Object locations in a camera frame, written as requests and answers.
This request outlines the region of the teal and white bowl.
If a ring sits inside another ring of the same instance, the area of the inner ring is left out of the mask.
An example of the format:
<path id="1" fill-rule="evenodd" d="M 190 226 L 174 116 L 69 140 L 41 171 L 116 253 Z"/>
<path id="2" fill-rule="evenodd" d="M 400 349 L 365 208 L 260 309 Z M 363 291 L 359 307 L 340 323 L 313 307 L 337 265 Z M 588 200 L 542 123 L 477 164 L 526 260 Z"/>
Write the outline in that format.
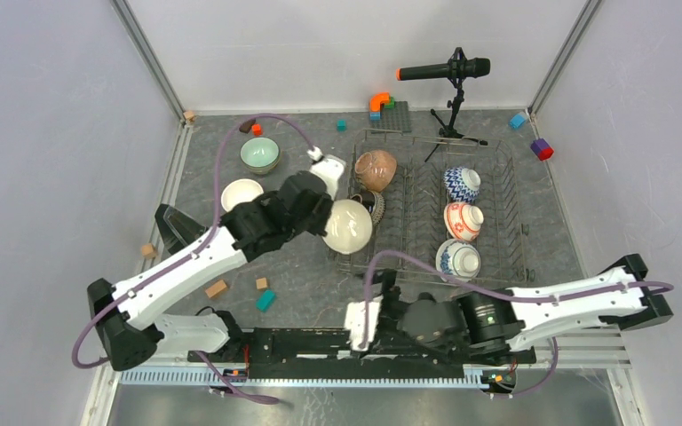
<path id="1" fill-rule="evenodd" d="M 331 250 L 350 255 L 369 243 L 372 232 L 372 219 L 367 209 L 357 201 L 343 199 L 333 203 L 322 239 Z"/>

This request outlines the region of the orange bowl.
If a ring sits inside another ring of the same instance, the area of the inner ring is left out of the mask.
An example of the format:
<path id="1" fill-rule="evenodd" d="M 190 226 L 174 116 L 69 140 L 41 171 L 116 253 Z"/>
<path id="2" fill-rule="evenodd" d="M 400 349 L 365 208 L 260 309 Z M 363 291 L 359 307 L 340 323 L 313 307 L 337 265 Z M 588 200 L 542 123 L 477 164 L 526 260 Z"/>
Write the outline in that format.
<path id="1" fill-rule="evenodd" d="M 228 212 L 237 204 L 253 201 L 263 193 L 259 182 L 248 178 L 237 179 L 224 188 L 220 196 L 221 207 Z"/>

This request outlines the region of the mint green flower bowl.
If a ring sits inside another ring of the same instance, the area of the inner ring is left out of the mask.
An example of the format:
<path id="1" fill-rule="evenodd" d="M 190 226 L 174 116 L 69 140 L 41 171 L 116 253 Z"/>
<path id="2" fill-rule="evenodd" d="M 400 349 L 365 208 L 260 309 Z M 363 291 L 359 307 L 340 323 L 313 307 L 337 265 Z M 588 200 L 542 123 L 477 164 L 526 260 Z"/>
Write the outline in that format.
<path id="1" fill-rule="evenodd" d="M 265 175 L 278 165 L 281 154 L 282 151 L 274 140 L 256 137 L 242 145 L 240 160 L 251 173 Z"/>

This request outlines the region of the dark brown patterned bowl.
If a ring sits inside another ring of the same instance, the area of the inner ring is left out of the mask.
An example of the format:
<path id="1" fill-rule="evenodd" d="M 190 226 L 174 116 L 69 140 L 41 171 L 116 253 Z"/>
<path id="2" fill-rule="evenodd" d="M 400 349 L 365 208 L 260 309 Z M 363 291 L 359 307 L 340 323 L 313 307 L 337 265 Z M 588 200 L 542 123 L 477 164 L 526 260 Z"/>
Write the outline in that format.
<path id="1" fill-rule="evenodd" d="M 350 196 L 351 200 L 357 201 L 369 213 L 373 226 L 378 226 L 385 214 L 385 197 L 375 191 L 360 190 Z"/>

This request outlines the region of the pink speckled bowl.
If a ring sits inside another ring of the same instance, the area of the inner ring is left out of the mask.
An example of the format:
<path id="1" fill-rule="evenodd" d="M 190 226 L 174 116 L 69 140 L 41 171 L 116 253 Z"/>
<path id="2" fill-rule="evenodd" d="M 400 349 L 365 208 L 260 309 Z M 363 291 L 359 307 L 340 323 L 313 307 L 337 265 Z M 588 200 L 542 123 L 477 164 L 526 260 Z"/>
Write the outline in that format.
<path id="1" fill-rule="evenodd" d="M 363 153 L 354 164 L 357 181 L 367 190 L 383 192 L 391 184 L 398 167 L 396 158 L 384 150 Z"/>

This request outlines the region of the red and white bowl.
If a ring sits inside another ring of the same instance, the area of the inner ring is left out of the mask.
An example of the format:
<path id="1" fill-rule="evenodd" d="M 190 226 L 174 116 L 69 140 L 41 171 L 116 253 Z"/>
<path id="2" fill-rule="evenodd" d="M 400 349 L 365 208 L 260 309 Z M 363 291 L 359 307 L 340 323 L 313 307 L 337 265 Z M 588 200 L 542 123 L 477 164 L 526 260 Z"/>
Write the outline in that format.
<path id="1" fill-rule="evenodd" d="M 447 204 L 443 217 L 451 237 L 462 241 L 474 241 L 484 223 L 484 214 L 479 207 L 461 201 Z"/>

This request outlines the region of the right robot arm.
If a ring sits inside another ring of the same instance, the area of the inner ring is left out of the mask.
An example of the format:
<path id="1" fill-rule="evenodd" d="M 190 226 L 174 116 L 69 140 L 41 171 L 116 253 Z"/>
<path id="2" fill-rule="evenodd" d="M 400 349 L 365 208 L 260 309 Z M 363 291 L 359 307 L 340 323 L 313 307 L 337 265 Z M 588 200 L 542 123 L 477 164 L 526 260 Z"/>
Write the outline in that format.
<path id="1" fill-rule="evenodd" d="M 439 272 L 400 251 L 384 250 L 373 256 L 365 271 L 365 304 L 372 299 L 373 273 L 385 257 L 405 260 L 457 287 L 510 305 L 515 318 L 524 327 L 514 337 L 501 328 L 492 328 L 480 334 L 477 339 L 478 352 L 489 362 L 499 362 L 512 351 L 524 351 L 538 340 L 549 340 L 584 326 L 597 326 L 601 323 L 601 316 L 622 317 L 640 313 L 645 310 L 641 302 L 645 289 L 653 296 L 675 289 L 668 282 L 639 280 L 633 272 L 626 271 L 622 266 L 614 266 L 587 279 L 541 288 L 508 288 L 506 293 L 499 293 Z"/>

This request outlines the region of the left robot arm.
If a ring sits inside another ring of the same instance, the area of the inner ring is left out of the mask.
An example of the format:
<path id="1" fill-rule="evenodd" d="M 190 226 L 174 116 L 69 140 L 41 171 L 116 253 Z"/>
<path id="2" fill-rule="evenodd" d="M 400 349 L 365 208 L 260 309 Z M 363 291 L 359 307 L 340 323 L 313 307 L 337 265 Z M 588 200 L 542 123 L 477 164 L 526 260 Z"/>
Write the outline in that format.
<path id="1" fill-rule="evenodd" d="M 98 365 L 134 368 L 174 339 L 160 318 L 206 282 L 280 249 L 301 233 L 325 235 L 342 170 L 315 164 L 288 177 L 280 189 L 235 205 L 208 232 L 156 267 L 112 284 L 100 278 L 87 288 L 91 321 L 106 352 Z"/>

